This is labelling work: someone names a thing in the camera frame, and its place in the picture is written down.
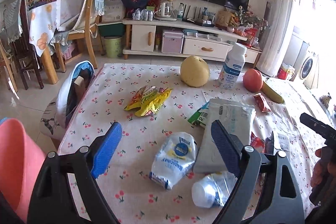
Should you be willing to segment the right hand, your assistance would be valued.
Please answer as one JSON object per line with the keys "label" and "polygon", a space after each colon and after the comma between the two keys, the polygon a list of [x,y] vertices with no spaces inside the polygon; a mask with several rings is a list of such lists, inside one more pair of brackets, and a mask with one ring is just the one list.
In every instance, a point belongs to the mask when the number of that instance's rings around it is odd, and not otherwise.
{"label": "right hand", "polygon": [[315,151],[316,157],[319,158],[319,161],[315,164],[313,168],[313,174],[310,180],[310,186],[312,188],[316,187],[322,182],[323,179],[323,165],[321,164],[321,154],[322,154],[322,149],[318,149]]}

